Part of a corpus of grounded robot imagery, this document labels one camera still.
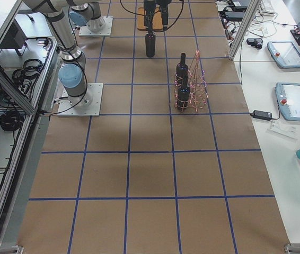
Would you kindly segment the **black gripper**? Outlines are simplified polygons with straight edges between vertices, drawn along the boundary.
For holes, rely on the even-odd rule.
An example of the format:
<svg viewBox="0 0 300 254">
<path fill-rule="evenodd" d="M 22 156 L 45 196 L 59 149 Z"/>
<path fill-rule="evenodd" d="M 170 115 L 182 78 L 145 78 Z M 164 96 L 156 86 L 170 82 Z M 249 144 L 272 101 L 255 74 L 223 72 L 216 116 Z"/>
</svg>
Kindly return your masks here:
<svg viewBox="0 0 300 254">
<path fill-rule="evenodd" d="M 153 30 L 153 14 L 156 10 L 156 0 L 144 0 L 143 7 L 145 11 L 144 27 L 146 31 Z"/>
<path fill-rule="evenodd" d="M 157 5 L 161 7 L 161 18 L 162 18 L 163 30 L 166 30 L 168 26 L 168 18 L 169 18 L 168 5 L 171 2 L 172 2 L 171 0 L 156 0 Z"/>
</svg>

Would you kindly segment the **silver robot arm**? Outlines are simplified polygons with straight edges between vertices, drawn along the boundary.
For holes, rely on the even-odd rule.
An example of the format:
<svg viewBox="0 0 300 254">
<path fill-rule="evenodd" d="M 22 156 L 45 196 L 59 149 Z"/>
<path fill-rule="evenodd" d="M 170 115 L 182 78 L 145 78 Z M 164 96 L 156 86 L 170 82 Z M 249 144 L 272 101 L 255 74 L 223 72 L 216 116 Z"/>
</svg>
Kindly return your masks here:
<svg viewBox="0 0 300 254">
<path fill-rule="evenodd" d="M 157 1 L 144 1 L 144 26 L 147 33 L 153 33 L 153 17 Z M 71 6 L 68 11 L 70 20 L 77 26 L 86 26 L 91 32 L 101 31 L 105 21 L 101 14 L 99 1 Z"/>
<path fill-rule="evenodd" d="M 170 28 L 168 25 L 169 9 L 171 1 L 143 1 L 144 14 L 142 14 L 145 30 L 146 56 L 149 58 L 155 55 L 155 33 L 153 19 L 158 11 L 161 13 L 161 32 Z M 24 1 L 24 4 L 33 12 L 44 15 L 52 34 L 60 47 L 60 57 L 65 65 L 76 65 L 84 71 L 83 65 L 79 62 L 86 62 L 84 53 L 79 49 L 72 26 L 66 21 L 63 8 L 69 7 L 68 18 L 76 25 L 87 27 L 90 31 L 100 31 L 105 27 L 105 21 L 101 14 L 99 1 Z"/>
</svg>

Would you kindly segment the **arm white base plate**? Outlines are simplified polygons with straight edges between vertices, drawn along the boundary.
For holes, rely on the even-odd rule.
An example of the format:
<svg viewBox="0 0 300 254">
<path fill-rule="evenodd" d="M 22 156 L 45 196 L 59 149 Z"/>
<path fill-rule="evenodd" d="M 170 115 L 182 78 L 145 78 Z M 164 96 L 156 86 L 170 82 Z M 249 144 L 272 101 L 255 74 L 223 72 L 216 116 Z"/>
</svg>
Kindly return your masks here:
<svg viewBox="0 0 300 254">
<path fill-rule="evenodd" d="M 62 99 L 58 107 L 58 116 L 80 117 L 80 116 L 99 116 L 103 93 L 103 83 L 89 83 L 84 98 L 68 97 L 63 89 Z"/>
<path fill-rule="evenodd" d="M 109 37 L 112 31 L 112 16 L 101 16 L 96 20 L 90 20 L 79 31 L 80 37 Z"/>
</svg>

